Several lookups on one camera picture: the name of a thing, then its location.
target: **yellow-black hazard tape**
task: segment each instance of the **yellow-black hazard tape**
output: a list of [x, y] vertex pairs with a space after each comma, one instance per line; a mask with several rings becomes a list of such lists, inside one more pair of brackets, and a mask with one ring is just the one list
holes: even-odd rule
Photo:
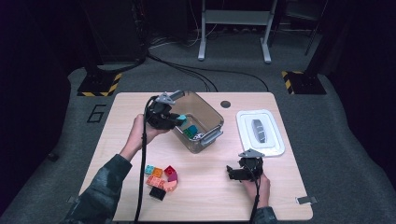
[[122, 74], [118, 74], [114, 77], [114, 81], [110, 86], [108, 91], [100, 91], [100, 92], [92, 92], [92, 91], [81, 91], [78, 93], [78, 96], [111, 96], [117, 88], [119, 84], [120, 78]]
[[303, 72], [291, 72], [291, 71], [282, 71], [282, 77], [283, 80], [285, 81], [286, 89], [288, 90], [289, 94], [294, 94], [293, 87], [291, 86], [291, 82], [289, 79], [289, 74], [303, 74]]

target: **red block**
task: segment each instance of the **red block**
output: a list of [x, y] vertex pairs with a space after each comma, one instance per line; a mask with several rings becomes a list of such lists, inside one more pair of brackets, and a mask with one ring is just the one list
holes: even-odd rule
[[175, 172], [176, 172], [176, 170], [175, 170], [172, 166], [166, 167], [166, 169], [165, 169], [164, 171], [165, 171], [166, 176], [169, 176], [169, 175], [171, 175], [172, 173], [175, 173]]

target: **hand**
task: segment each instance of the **hand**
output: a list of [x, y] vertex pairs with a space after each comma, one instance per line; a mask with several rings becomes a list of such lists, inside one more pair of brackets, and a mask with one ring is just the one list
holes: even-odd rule
[[150, 143], [158, 134], [169, 132], [169, 130], [157, 130], [152, 128], [148, 124], [144, 123], [144, 116], [142, 114], [137, 115], [134, 119], [134, 125], [129, 133], [128, 140], [120, 152], [120, 155], [128, 161], [130, 161], [136, 152], [142, 148], [144, 125], [146, 125], [147, 143]]
[[[261, 177], [257, 180], [260, 189], [259, 189], [259, 203], [257, 204], [257, 208], [268, 207], [269, 206], [269, 199], [270, 199], [270, 188], [271, 183], [270, 180], [267, 178], [265, 174], [262, 174]], [[247, 190], [247, 195], [254, 202], [256, 195], [257, 195], [257, 188], [255, 182], [251, 182], [249, 180], [242, 180], [242, 184], [245, 186]]]

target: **clear plastic container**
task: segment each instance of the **clear plastic container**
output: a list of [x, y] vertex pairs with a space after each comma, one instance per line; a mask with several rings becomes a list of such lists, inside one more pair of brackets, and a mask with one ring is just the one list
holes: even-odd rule
[[[176, 127], [173, 132], [190, 152], [199, 153], [222, 135], [221, 127], [224, 118], [195, 92], [184, 91], [184, 93], [185, 95], [177, 99], [175, 105], [172, 105], [171, 112], [185, 115], [187, 122]], [[195, 125], [198, 133], [202, 134], [201, 138], [190, 139], [183, 133], [183, 130], [191, 125]]]

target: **colorful toy block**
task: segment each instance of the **colorful toy block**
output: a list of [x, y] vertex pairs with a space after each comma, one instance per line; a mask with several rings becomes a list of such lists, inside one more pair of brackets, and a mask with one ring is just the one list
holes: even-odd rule
[[191, 125], [187, 129], [183, 130], [183, 133], [192, 139], [198, 133], [198, 129], [195, 127], [195, 125]]
[[165, 183], [165, 181], [155, 175], [149, 176], [148, 180], [146, 181], [146, 184], [159, 189], [163, 188], [163, 183]]
[[193, 140], [199, 140], [199, 139], [201, 139], [203, 136], [204, 136], [203, 133], [198, 133], [198, 134], [196, 134], [192, 139], [193, 139]]
[[177, 181], [176, 181], [176, 180], [171, 181], [171, 182], [165, 182], [165, 183], [163, 183], [163, 189], [164, 189], [166, 192], [174, 191], [174, 190], [176, 189], [176, 187], [177, 187]]
[[146, 175], [151, 175], [153, 170], [154, 170], [154, 166], [152, 166], [152, 165], [147, 165], [147, 166], [146, 166], [146, 169], [145, 169], [145, 174], [146, 174]]
[[165, 172], [165, 175], [166, 175], [166, 176], [169, 176], [169, 175], [171, 175], [172, 173], [175, 173], [176, 170], [175, 170], [172, 166], [168, 166], [168, 167], [166, 167], [166, 169], [164, 170], [164, 172]]
[[152, 187], [151, 191], [149, 192], [149, 196], [155, 198], [155, 199], [159, 199], [159, 200], [163, 200], [163, 198], [165, 197], [166, 191], [163, 189], [159, 189], [156, 187]]
[[177, 173], [173, 172], [171, 175], [168, 176], [168, 182], [172, 182], [177, 180]]
[[181, 123], [180, 127], [186, 125], [187, 117], [185, 115], [180, 115], [177, 117], [177, 119], [183, 120], [183, 123]]
[[163, 169], [154, 167], [154, 170], [152, 171], [152, 175], [155, 175], [155, 176], [161, 178], [161, 176], [163, 176]]

